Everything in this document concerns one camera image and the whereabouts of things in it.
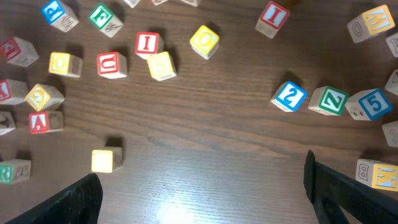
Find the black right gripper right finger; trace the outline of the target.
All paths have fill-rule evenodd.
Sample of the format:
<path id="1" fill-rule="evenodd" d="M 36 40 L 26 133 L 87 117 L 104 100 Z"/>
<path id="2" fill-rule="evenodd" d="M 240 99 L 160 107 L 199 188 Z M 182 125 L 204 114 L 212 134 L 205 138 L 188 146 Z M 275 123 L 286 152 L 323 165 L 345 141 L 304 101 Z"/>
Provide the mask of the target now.
<path id="1" fill-rule="evenodd" d="M 308 151 L 303 184 L 320 223 L 348 223 L 346 210 L 361 223 L 397 223 L 397 201 L 315 160 Z"/>

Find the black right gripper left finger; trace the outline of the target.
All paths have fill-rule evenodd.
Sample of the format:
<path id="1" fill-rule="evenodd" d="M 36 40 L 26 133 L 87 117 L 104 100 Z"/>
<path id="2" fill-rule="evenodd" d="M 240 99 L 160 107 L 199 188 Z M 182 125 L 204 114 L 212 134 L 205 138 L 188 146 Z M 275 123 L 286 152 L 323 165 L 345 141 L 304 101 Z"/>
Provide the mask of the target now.
<path id="1" fill-rule="evenodd" d="M 99 177 L 88 174 L 6 224 L 97 223 L 102 200 Z"/>

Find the yellow O block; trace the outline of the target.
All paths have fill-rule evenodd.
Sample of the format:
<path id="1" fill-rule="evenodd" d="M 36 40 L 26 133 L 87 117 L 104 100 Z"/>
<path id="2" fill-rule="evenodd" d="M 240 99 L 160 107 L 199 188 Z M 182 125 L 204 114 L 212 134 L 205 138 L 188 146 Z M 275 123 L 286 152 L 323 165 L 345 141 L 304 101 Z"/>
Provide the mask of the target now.
<path id="1" fill-rule="evenodd" d="M 215 53 L 219 44 L 219 35 L 205 25 L 200 26 L 190 39 L 192 49 L 206 60 Z"/>

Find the yellow C block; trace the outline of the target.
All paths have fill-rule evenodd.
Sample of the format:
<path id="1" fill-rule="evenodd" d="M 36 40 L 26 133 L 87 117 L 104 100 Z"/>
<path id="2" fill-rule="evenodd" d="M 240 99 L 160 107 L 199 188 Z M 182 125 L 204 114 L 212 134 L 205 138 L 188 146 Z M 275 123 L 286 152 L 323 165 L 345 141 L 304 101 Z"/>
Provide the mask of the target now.
<path id="1" fill-rule="evenodd" d="M 121 147 L 106 147 L 94 149 L 91 153 L 91 171 L 112 173 L 123 164 L 123 149 Z"/>

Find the green R block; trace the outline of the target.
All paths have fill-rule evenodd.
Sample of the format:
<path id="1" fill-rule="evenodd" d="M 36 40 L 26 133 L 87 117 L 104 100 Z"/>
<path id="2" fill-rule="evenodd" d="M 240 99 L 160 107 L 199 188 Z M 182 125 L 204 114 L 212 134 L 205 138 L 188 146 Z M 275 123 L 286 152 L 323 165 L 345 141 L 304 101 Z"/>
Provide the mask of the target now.
<path id="1" fill-rule="evenodd" d="M 16 184 L 30 179 L 32 162 L 13 159 L 1 162 L 1 184 Z"/>

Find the blue L block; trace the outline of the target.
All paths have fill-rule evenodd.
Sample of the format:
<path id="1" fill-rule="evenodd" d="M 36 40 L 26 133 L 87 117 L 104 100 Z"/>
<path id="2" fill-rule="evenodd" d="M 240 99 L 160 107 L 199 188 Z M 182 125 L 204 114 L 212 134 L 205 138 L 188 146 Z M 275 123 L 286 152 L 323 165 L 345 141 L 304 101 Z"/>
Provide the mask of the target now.
<path id="1" fill-rule="evenodd" d="M 385 90 L 398 95 L 398 69 L 393 71 L 384 88 Z"/>

